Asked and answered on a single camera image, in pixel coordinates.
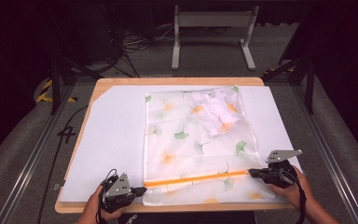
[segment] metal stand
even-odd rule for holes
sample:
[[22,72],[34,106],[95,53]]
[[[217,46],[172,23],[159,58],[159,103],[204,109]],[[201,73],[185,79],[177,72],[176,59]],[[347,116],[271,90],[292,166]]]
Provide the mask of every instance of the metal stand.
[[180,39],[179,27],[199,27],[199,26],[243,26],[246,27],[246,37],[240,39],[243,55],[249,70],[255,70],[255,62],[249,50],[249,41],[255,27],[258,7],[253,11],[237,12],[179,12],[179,6],[175,6],[174,31],[175,40],[172,54],[172,70],[179,69]]

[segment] tripod leg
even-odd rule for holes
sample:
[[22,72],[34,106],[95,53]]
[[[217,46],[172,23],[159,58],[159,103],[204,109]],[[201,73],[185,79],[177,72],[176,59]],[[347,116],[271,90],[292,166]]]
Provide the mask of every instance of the tripod leg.
[[287,78],[291,86],[298,86],[301,83],[302,79],[304,79],[310,68],[309,61],[309,59],[303,59],[297,64],[293,73],[290,75],[289,78]]
[[302,61],[302,58],[292,60],[292,61],[280,66],[279,68],[275,69],[274,71],[262,76],[261,79],[263,79],[263,81],[266,82],[266,81],[270,80],[271,78],[276,77],[280,73],[284,72],[285,70],[295,66],[296,64],[298,64],[301,61]]

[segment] white paper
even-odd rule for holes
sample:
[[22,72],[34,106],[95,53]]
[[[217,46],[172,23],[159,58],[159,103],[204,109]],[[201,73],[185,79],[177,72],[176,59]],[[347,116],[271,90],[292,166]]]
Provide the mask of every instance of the white paper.
[[[91,105],[89,119],[59,201],[86,202],[113,168],[119,175],[126,172],[132,187],[141,187],[144,182],[145,94],[216,87],[129,85],[109,89]],[[239,88],[243,110],[254,127],[261,160],[264,161],[271,150],[293,149],[269,87]],[[299,168],[296,158],[290,159],[290,162]]]

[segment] table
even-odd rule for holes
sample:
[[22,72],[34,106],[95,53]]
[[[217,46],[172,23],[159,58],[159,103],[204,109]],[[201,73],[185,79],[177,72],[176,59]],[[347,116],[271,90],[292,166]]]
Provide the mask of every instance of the table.
[[[239,86],[264,86],[263,81],[258,77],[167,77],[167,78],[103,78],[100,79],[95,87],[94,93],[90,98],[90,104],[98,99],[114,85],[239,85]],[[66,179],[77,148],[79,147],[86,122],[90,115],[89,106],[79,136],[76,141],[75,149],[68,166],[64,179]],[[55,209],[58,213],[81,213],[86,203],[63,203],[57,200]],[[235,211],[235,210],[266,210],[293,208],[288,203],[212,203],[212,204],[192,204],[192,205],[173,205],[173,206],[144,206],[141,203],[132,203],[128,213],[144,212],[185,212],[185,211]]]

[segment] gray floor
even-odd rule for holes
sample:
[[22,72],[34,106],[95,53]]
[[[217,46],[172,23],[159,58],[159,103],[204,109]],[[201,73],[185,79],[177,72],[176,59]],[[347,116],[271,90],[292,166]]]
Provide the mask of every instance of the gray floor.
[[[277,27],[255,27],[250,49],[253,54],[256,70],[249,71],[238,43],[241,31],[228,29],[221,35],[204,29],[184,32],[182,37],[181,62],[178,71],[171,69],[172,41],[165,40],[155,46],[131,54],[131,60],[141,77],[261,77],[263,72],[277,67],[277,61],[292,36],[295,25]],[[131,73],[130,68],[120,62],[123,68]],[[103,73],[106,77],[117,77],[116,71]],[[298,88],[290,87],[280,76],[266,83],[271,87],[283,123],[289,134],[294,148],[301,148],[304,154],[298,159],[308,171],[314,194],[321,204],[340,223],[358,223],[358,214],[353,214],[353,208],[358,207],[358,145],[345,122],[329,101],[325,92],[316,80],[313,101],[314,115],[309,116],[303,109],[301,99],[298,100]],[[43,147],[40,160],[36,160],[35,169],[29,173],[24,183],[24,191],[20,192],[7,219],[1,214],[0,221],[6,223],[36,223],[48,173],[53,163],[54,155],[60,141],[57,135],[67,120],[82,106],[89,103],[94,82],[89,78],[80,78],[70,89],[70,96],[77,97],[76,103],[64,104],[62,111],[55,118],[57,121],[51,127],[50,135]],[[34,147],[39,144],[39,136],[45,132],[45,125],[51,109],[50,103],[37,103],[36,108],[27,115],[0,146],[0,212],[7,209],[5,203],[10,192],[21,176],[21,171],[33,155]],[[71,121],[75,133],[78,133],[84,110]],[[315,133],[312,121],[317,123],[323,134]],[[78,215],[61,215],[55,212],[54,204],[58,191],[51,189],[57,183],[61,184],[76,137],[71,137],[68,144],[63,143],[50,180],[47,198],[41,223],[75,223]],[[324,150],[329,149],[331,158],[324,156]],[[331,164],[338,165],[332,170]],[[257,223],[295,223],[299,213],[295,210],[256,211]]]

